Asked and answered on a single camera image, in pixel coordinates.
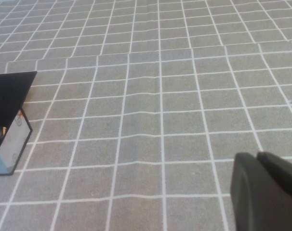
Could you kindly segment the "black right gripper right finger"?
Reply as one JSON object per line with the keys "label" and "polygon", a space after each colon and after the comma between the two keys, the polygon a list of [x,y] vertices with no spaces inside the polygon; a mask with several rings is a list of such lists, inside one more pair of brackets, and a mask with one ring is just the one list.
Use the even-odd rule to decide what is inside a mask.
{"label": "black right gripper right finger", "polygon": [[256,158],[277,185],[292,197],[292,163],[269,152],[259,152]]}

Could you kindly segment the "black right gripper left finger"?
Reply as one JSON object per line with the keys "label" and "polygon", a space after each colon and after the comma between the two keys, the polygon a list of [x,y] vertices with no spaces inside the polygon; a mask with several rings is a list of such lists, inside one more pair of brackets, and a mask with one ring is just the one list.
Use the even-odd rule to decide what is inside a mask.
{"label": "black right gripper left finger", "polygon": [[230,195],[238,231],[292,231],[292,197],[256,156],[235,155]]}

